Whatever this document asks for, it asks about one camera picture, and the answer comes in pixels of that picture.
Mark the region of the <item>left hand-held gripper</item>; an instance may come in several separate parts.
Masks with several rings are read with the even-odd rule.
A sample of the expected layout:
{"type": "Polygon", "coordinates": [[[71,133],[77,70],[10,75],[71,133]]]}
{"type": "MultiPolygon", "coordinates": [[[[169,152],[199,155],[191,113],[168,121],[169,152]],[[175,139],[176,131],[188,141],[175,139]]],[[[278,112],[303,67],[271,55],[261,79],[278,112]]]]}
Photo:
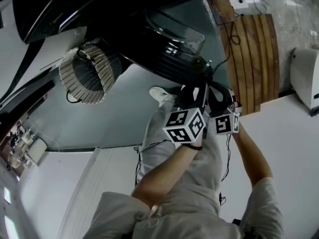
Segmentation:
{"type": "Polygon", "coordinates": [[[200,109],[205,109],[208,96],[208,85],[200,88],[183,85],[178,94],[178,107],[195,107],[170,112],[165,116],[163,131],[172,143],[195,143],[203,132],[206,123],[200,109]]]}

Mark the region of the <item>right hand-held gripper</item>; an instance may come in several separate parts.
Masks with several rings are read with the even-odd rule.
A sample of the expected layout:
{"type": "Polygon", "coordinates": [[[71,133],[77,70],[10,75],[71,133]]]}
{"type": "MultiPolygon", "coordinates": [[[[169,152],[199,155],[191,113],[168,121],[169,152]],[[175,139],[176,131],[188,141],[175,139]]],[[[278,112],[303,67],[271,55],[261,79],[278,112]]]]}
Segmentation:
{"type": "Polygon", "coordinates": [[[228,88],[218,82],[212,81],[208,87],[208,105],[210,108],[208,133],[214,135],[227,135],[238,133],[240,113],[226,110],[231,104],[231,94],[228,88]],[[219,101],[213,90],[217,90],[222,95],[222,100],[219,101]]]}

